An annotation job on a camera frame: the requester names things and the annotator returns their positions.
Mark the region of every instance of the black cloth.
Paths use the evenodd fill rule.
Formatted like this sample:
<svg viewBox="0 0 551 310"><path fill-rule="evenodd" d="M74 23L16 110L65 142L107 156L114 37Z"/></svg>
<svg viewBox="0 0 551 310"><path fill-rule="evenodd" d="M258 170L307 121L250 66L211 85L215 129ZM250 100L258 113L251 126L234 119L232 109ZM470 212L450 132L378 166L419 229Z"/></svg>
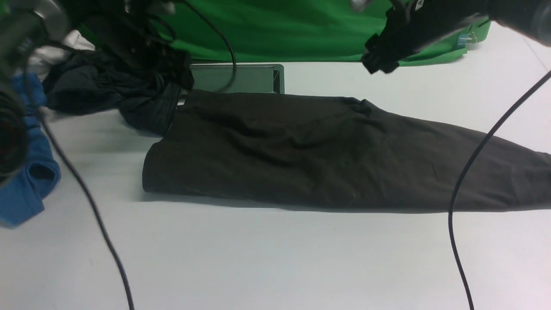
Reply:
<svg viewBox="0 0 551 310"><path fill-rule="evenodd" d="M182 93L162 75L134 72L104 51L72 56L54 66L42 85L54 111L86 115L118 108L130 126L158 135L170 127Z"/></svg>
<svg viewBox="0 0 551 310"><path fill-rule="evenodd" d="M445 212L484 133L367 100L194 90L149 150L143 188L327 210ZM551 156L492 138L457 210L547 208Z"/></svg>

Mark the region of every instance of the white surface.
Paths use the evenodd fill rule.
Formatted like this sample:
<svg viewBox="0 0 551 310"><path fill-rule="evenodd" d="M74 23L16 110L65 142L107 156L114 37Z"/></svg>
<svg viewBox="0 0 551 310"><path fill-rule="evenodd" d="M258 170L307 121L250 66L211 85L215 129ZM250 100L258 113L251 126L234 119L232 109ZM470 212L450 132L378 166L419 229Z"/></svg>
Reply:
<svg viewBox="0 0 551 310"><path fill-rule="evenodd" d="M441 66L370 76L359 63L285 64L290 94L368 98L388 111L487 131L545 69L492 26L481 49ZM499 136L551 152L551 84ZM467 310L447 216L291 212L152 201L157 141L117 112L52 127L97 198L139 310ZM83 194L66 170L46 211L0 229L0 308L119 310L126 299ZM223 202L255 206L250 202ZM455 216L477 309L549 309L551 211Z"/></svg>

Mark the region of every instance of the blue cloth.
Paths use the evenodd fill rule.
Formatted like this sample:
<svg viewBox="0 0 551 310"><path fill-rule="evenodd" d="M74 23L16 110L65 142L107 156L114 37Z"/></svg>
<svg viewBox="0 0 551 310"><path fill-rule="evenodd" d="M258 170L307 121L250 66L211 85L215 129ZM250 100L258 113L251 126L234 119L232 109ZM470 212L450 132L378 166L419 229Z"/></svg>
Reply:
<svg viewBox="0 0 551 310"><path fill-rule="evenodd" d="M46 105L46 96L38 76L27 75L32 85L33 98L37 105ZM40 123L34 117L34 110L23 87L23 77L12 78L12 87L19 93L26 105L24 118L29 132L29 149L25 165L4 187L0 188L0 222L18 226L44 210L44 199L56 186L61 177L60 167L53 159L50 143Z"/></svg>

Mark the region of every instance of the black cable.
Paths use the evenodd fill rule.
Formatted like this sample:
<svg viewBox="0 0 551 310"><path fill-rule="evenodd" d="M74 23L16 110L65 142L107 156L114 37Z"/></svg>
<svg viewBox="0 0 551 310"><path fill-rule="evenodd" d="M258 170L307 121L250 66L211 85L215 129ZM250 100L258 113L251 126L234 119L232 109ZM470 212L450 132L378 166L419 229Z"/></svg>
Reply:
<svg viewBox="0 0 551 310"><path fill-rule="evenodd" d="M451 242L451 248L453 250L453 257L455 258L455 262L457 263L457 268L459 269L459 274L461 275L461 281L463 281L463 286L465 287L465 293L467 294L467 300L469 302L470 310L474 310L473 298L471 296L471 290L469 289L467 277L465 277L465 272L463 271L463 266L461 265L461 260L459 259L459 254L457 252L457 245L455 244L455 237L453 235L453 208L455 207L457 194L459 193L459 189L461 188L461 184L463 184L463 181L465 179L465 176L467 175L467 172L469 172L469 169L473 165L474 161L477 159L478 155L480 154L484 146L488 143L488 141L490 141L490 139L494 136L497 130L516 111L516 109L518 109L528 98L530 98L530 96L532 96L550 78L551 78L551 71L549 71L545 76L543 76L542 79L540 79L534 86L532 86L532 88L530 88L529 91L527 91L517 102L515 102L515 104L501 117L501 119L499 119L499 121L494 125L494 127L492 127L492 129L488 132L488 134L486 134L486 136L482 139L482 142L474 150L467 164L463 168L463 171L461 172L459 178L457 179L457 184L455 185L455 188L453 189L453 194L451 196L451 201L450 201L450 209L448 212L448 230L450 231L450 242Z"/></svg>
<svg viewBox="0 0 551 310"><path fill-rule="evenodd" d="M90 190L88 189L86 183L78 173L77 169L73 166L73 164L69 161L63 150L61 149L61 146L57 142L55 136L53 135L50 126L46 122L46 118L44 117L44 114L40 110L40 107L37 105L36 101L34 100L33 91L31 90L30 82L27 80L27 66L28 63L23 67L23 76L22 76L22 83L23 88L25 90L25 93L27 94L27 97L29 98L29 103L31 107L34 109L34 113L36 116L36 119L40 122L42 125L42 128L44 130L44 133L46 136L50 139L50 143L53 146L53 149L56 151L56 153L61 158L61 161L67 166L73 177L77 180L78 185L86 195L86 198L88 199L88 202L90 203L90 206L92 207L92 211L94 212L94 216L96 218L96 222L98 223L98 226L101 231L101 235L103 236L103 239L105 240L105 243L107 244L107 247L109 248L109 252L111 252L111 255L113 256L113 260L117 264L118 272L121 275L122 284L125 287L125 293L126 293L126 299L128 301L128 309L134 310L134 301L132 299L132 293L130 291L130 284L128 282L128 277L126 275L126 271L124 266L122 265L122 261L119 258L117 254L117 250L115 249L115 246L113 246L113 242L111 241L111 238L109 237L109 234L107 233L107 230L105 229L105 225L103 223L103 220L101 219L101 214L98 209L98 206L96 205L96 202L94 201L94 198L92 197L92 194Z"/></svg>
<svg viewBox="0 0 551 310"><path fill-rule="evenodd" d="M181 2L185 5L187 5L187 7L190 8L191 11L193 11L195 14L197 14L197 16L199 16L207 25L209 25L209 27L214 30L214 32L216 32L218 34L218 36L220 36L220 38L224 41L224 43L226 44L226 47L228 48L228 50L230 51L230 54L231 54L231 64L232 64L232 70L231 70L231 78L230 80L227 82L226 85L224 85L222 88L218 89L215 91L215 93L224 93L225 91L227 91L235 82L235 76L237 74L237 60L235 59L235 53L234 53L234 50L231 48L231 45L230 45L230 42L228 42L228 40L226 39L226 37L224 36L224 34L222 34L220 32L220 30L218 30L218 28L216 28L216 26L213 25L213 23L210 22L210 20L208 20L203 14L201 14L195 7L193 7L187 0L174 0L174 2Z"/></svg>

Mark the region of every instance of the green backdrop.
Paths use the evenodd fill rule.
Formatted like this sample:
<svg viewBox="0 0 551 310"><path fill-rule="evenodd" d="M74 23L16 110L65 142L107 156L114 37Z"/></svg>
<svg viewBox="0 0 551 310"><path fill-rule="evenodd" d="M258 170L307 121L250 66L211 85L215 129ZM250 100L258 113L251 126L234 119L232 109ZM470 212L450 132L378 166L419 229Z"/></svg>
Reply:
<svg viewBox="0 0 551 310"><path fill-rule="evenodd" d="M391 6L389 0L376 0L366 11L354 13L349 0L188 1L228 38L240 62L359 61L366 40L384 28L385 12ZM224 42L184 4L177 4L176 15L166 20L177 32L175 48L189 50L198 60L231 60ZM472 26L460 34L474 33L480 42L489 27L489 23ZM81 32L100 44L86 28ZM458 59L467 52L464 45L458 46L458 36L434 44L401 65Z"/></svg>

